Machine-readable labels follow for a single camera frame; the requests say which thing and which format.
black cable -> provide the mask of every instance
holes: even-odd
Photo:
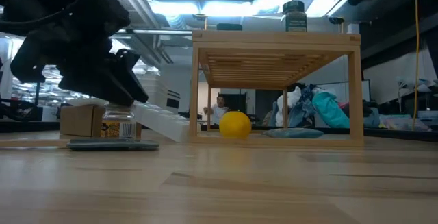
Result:
[[[68,5],[65,9],[56,12],[54,14],[48,15],[44,18],[39,18],[32,21],[26,21],[26,22],[7,22],[7,21],[0,21],[0,31],[3,31],[5,29],[33,29],[35,27],[40,27],[41,25],[45,25],[47,23],[55,22],[59,19],[61,19],[63,16],[66,16],[69,14],[72,10],[75,9],[77,5],[79,5],[83,0],[76,0],[70,5]]]

yellow part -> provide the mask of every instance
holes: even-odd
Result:
[[[420,61],[420,20],[418,18],[418,0],[415,0],[415,28],[417,31],[417,50],[415,59],[415,89],[414,89],[414,108],[413,108],[413,120],[412,130],[415,130],[415,119],[418,112],[418,62]]]
[[[227,112],[220,119],[219,132],[225,138],[246,138],[251,133],[251,121],[242,112]]]

teal fabric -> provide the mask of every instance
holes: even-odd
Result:
[[[312,99],[312,104],[322,120],[331,128],[350,128],[350,119],[335,101],[336,96],[321,92]]]
[[[271,138],[319,138],[323,134],[324,132],[307,128],[278,128],[263,133]]]

bottle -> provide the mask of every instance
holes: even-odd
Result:
[[[307,14],[302,1],[289,1],[283,4],[287,32],[307,32]]]
[[[131,107],[106,104],[102,116],[102,138],[136,138],[136,122]]]

yellow ball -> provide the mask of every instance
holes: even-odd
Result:
[[[227,112],[220,119],[219,132],[225,138],[246,138],[251,133],[251,121],[242,112]]]

